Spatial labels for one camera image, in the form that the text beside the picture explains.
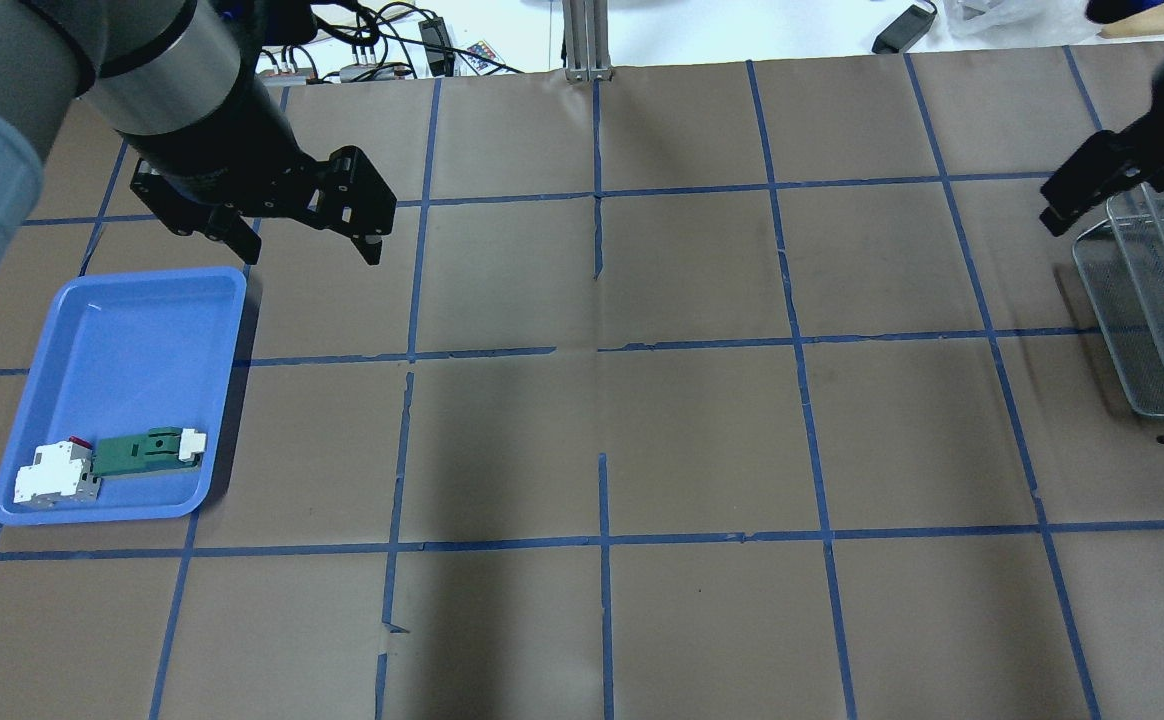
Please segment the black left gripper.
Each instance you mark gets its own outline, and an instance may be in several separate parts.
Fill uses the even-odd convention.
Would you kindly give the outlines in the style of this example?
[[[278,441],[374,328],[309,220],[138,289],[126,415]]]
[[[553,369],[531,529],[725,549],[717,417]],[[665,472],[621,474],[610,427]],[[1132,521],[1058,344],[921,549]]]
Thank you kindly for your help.
[[[251,70],[206,117],[159,135],[132,131],[128,142],[142,161],[129,187],[169,231],[203,233],[254,266],[262,241],[244,218],[288,218],[348,238],[368,265],[382,261],[393,190],[359,147],[327,161],[301,151]]]

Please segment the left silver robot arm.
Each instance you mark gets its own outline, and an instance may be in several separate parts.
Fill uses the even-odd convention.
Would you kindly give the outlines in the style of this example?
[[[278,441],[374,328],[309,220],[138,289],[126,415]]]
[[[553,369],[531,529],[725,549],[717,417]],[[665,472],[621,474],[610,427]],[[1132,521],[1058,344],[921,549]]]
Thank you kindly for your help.
[[[256,72],[265,47],[331,33],[313,1],[0,1],[0,264],[41,200],[44,165],[76,100],[139,155],[130,187],[166,231],[260,259],[251,218],[349,238],[370,265],[396,195],[359,147],[304,152]]]

